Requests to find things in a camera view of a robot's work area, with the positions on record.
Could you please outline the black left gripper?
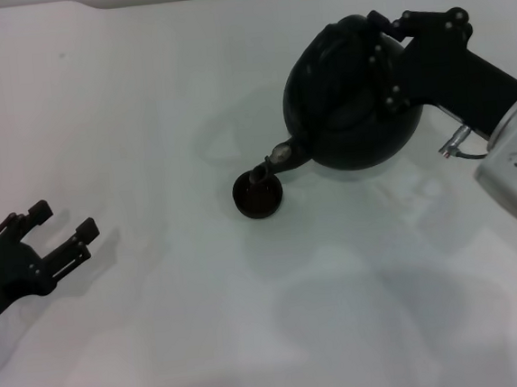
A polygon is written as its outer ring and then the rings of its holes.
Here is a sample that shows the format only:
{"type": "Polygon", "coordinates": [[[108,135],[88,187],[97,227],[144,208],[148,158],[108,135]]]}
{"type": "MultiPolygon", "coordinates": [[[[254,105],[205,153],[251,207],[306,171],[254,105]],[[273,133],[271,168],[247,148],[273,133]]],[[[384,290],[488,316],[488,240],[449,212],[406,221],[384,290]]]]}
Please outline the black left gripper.
{"type": "Polygon", "coordinates": [[[53,281],[64,279],[91,257],[88,246],[100,235],[91,217],[43,258],[29,245],[19,243],[52,215],[49,203],[42,199],[26,214],[12,212],[0,224],[0,316],[25,296],[49,295],[53,281]]]}

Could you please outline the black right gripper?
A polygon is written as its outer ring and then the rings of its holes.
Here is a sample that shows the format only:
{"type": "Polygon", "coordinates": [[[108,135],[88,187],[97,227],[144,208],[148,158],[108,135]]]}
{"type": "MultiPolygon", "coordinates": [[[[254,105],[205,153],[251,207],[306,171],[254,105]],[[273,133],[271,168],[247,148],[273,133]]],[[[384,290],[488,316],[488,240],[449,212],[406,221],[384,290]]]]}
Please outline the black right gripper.
{"type": "Polygon", "coordinates": [[[467,48],[473,29],[465,9],[406,10],[394,21],[374,10],[366,19],[396,41],[413,38],[401,56],[402,48],[394,43],[376,44],[368,58],[386,114],[408,111],[409,101],[432,105],[488,139],[517,102],[517,79],[467,48]]]}

